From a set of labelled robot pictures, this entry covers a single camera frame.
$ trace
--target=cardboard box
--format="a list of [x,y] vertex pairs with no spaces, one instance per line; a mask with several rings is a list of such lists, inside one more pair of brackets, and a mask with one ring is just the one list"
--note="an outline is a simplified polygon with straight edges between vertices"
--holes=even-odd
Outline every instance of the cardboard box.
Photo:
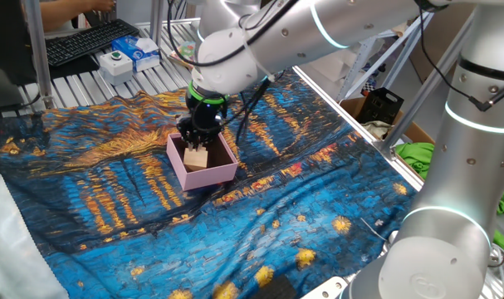
[[[356,118],[359,115],[360,110],[362,109],[362,105],[365,103],[366,98],[358,98],[352,100],[343,100],[340,103],[340,107],[342,107],[347,113],[349,113],[353,118]],[[397,124],[398,121],[403,117],[403,112],[400,111],[398,116],[395,118],[393,125]],[[410,127],[404,132],[404,134],[409,137],[413,142],[429,142],[434,145],[434,140],[423,131],[419,125],[416,125],[413,122]]]
[[218,134],[218,139],[206,146],[209,152],[206,169],[188,171],[183,165],[185,149],[187,149],[187,143],[182,141],[180,133],[169,135],[167,155],[183,191],[227,182],[235,177],[237,159],[222,134]]

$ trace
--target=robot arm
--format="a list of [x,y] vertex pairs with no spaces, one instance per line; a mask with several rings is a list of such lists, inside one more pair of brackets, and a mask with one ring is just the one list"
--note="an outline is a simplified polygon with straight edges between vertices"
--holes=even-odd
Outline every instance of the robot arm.
[[[243,20],[245,28],[254,29],[235,27],[206,38],[200,62],[216,61],[262,32],[249,49],[197,67],[189,87],[195,96],[188,97],[188,106],[205,98],[220,100],[269,73],[371,37],[416,16],[418,5],[438,8],[450,2],[276,0],[272,9],[266,6]],[[341,299],[477,299],[482,290],[504,190],[504,98],[489,101],[504,96],[504,0],[453,2],[478,4],[452,83],[462,94],[449,92],[431,170],[393,246],[357,275]],[[270,22],[288,5],[282,17]],[[481,110],[476,99],[492,107]],[[202,120],[217,124],[217,113],[208,109]],[[193,134],[191,127],[180,131],[185,138]]]
[[[199,48],[198,60],[215,61],[238,49],[290,1],[272,1],[260,12],[242,19],[242,25],[247,24],[244,27],[255,27],[268,13],[255,29],[234,27],[209,35]],[[215,66],[199,67],[194,83],[222,95],[235,94],[268,73],[314,61],[417,14],[414,0],[299,0],[249,50]]]
[[[208,0],[207,7],[219,12],[222,24],[228,23],[226,2],[213,1]],[[414,0],[275,0],[251,16],[242,14],[238,22],[246,29],[235,26],[216,31],[198,49],[197,61],[202,65],[241,51],[224,62],[194,68],[187,96],[190,112],[178,123],[183,140],[197,147],[218,134],[221,120],[216,116],[225,115],[225,95],[243,91],[265,76],[272,78],[289,66],[346,48],[417,14]],[[206,24],[212,20],[209,16],[201,21],[200,34],[211,28]]]

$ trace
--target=person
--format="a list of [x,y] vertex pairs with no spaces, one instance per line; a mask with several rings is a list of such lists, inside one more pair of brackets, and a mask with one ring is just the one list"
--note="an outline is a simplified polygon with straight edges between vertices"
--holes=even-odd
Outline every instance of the person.
[[114,0],[56,0],[40,2],[43,31],[56,30],[79,14],[90,11],[109,12]]

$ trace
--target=green light ring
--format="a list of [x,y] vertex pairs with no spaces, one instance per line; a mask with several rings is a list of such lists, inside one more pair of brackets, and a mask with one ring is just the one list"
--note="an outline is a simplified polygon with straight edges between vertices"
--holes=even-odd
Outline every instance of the green light ring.
[[199,93],[197,93],[196,90],[193,88],[193,83],[192,82],[190,82],[188,84],[188,92],[196,100],[202,101],[203,103],[210,104],[210,105],[221,105],[221,104],[223,104],[226,101],[226,99],[224,99],[224,98],[219,98],[219,99],[204,99],[204,97],[201,96]]

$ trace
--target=hand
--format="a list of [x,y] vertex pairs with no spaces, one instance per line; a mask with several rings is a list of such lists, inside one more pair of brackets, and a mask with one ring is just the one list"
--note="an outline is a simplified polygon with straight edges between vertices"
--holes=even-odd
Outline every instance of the hand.
[[113,9],[115,2],[113,0],[79,0],[83,2],[87,12],[109,12]]

